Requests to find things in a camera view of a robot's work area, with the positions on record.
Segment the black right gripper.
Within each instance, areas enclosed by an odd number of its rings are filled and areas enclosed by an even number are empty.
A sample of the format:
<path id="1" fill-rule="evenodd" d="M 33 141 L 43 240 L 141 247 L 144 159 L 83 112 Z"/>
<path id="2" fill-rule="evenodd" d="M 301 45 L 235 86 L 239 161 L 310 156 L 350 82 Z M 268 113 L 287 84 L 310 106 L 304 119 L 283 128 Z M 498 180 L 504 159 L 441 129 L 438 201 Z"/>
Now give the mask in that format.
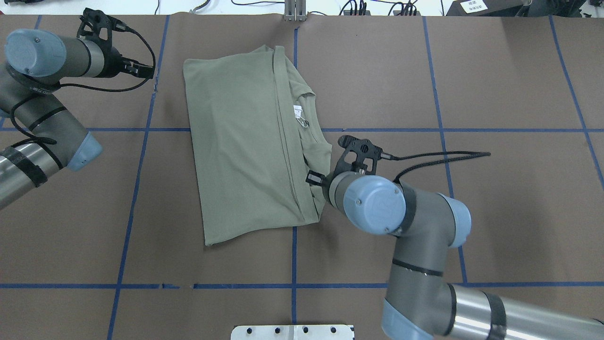
<path id="1" fill-rule="evenodd" d="M 332 173 L 324 175 L 315 171 L 308 171 L 305 179 L 306 183 L 309 185 L 320 187 L 323 191 L 323 196 L 326 199 L 329 198 L 329 191 L 333 180 L 334 175 Z"/>

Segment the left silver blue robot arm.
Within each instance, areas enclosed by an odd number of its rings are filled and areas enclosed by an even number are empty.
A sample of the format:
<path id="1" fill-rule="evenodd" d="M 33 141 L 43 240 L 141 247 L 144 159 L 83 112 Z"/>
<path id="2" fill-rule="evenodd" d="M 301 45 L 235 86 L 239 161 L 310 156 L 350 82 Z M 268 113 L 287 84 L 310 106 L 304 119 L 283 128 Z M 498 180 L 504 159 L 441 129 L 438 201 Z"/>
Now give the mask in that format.
<path id="1" fill-rule="evenodd" d="M 56 97 L 66 77 L 111 78 L 127 73 L 151 79 L 151 65 L 119 52 L 110 37 L 81 30 L 64 37 L 47 30 L 17 29 L 7 36 L 1 65 L 1 116 L 22 140 L 1 149 L 1 207 L 6 208 L 62 169 L 78 171 L 103 152 L 103 146 Z"/>

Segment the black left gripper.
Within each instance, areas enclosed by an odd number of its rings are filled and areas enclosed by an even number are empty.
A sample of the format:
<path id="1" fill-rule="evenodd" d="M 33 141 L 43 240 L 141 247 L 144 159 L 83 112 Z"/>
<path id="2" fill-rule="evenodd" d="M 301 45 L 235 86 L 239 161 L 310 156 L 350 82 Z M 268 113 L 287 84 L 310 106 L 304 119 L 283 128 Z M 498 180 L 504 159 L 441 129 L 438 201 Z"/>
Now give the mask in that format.
<path id="1" fill-rule="evenodd" d="M 138 64 L 137 60 L 123 57 L 114 47 L 106 53 L 106 77 L 112 78 L 119 73 L 132 75 L 139 79 L 153 79 L 155 66 Z"/>

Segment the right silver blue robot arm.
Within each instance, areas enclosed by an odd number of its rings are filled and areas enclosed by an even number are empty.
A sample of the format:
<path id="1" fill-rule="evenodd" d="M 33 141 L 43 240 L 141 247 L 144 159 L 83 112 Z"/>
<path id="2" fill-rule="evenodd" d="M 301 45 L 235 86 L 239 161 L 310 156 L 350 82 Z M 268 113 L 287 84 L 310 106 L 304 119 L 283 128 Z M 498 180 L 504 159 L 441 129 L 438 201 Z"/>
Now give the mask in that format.
<path id="1" fill-rule="evenodd" d="M 451 249 L 471 231 L 459 200 L 382 176 L 345 171 L 307 182 L 359 230 L 394 237 L 381 328 L 392 340 L 601 340 L 587 319 L 445 280 Z"/>

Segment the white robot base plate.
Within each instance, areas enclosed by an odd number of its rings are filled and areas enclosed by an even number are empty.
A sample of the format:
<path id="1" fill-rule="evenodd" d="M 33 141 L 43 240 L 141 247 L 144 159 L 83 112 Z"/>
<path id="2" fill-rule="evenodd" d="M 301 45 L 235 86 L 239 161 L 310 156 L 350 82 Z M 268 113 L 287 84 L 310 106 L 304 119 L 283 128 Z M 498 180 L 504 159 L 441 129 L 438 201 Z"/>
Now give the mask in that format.
<path id="1" fill-rule="evenodd" d="M 234 327 L 231 340 L 354 340 L 352 325 L 240 325 Z"/>

